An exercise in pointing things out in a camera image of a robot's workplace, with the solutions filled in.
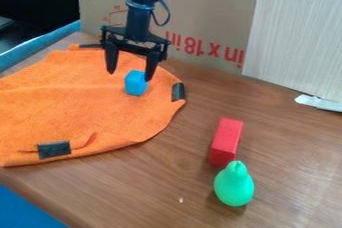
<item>blue object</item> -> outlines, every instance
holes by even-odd
[[[66,228],[64,224],[0,185],[1,228]]]
[[[128,95],[141,96],[147,87],[145,73],[131,70],[125,77],[125,92]]]
[[[25,60],[35,53],[47,48],[53,43],[65,38],[66,36],[80,30],[80,21],[63,26],[53,32],[39,36],[24,42],[9,51],[0,55],[0,72],[11,68],[13,65]]]

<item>robotic arm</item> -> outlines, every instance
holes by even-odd
[[[154,6],[157,2],[160,2],[168,13],[167,19],[161,24],[154,14]],[[145,80],[150,81],[158,63],[166,60],[170,45],[170,41],[149,31],[151,17],[158,26],[164,26],[170,20],[170,10],[163,0],[126,0],[126,5],[128,6],[126,27],[103,25],[100,44],[81,45],[81,47],[102,47],[105,50],[107,71],[110,74],[115,71],[120,50],[146,56]],[[152,48],[136,45],[146,42],[155,45]]]

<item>blue cube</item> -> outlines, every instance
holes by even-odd
[[[125,77],[125,92],[128,95],[141,96],[147,87],[145,72],[131,70]]]

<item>green pear toy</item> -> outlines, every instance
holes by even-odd
[[[247,204],[254,195],[254,182],[245,164],[232,161],[217,174],[214,191],[224,204],[239,207]]]

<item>toy block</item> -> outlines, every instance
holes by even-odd
[[[125,77],[125,92],[128,95],[142,96],[146,90],[145,72],[131,70]]]
[[[228,118],[220,119],[210,147],[210,164],[224,167],[235,159],[242,127],[242,121]]]

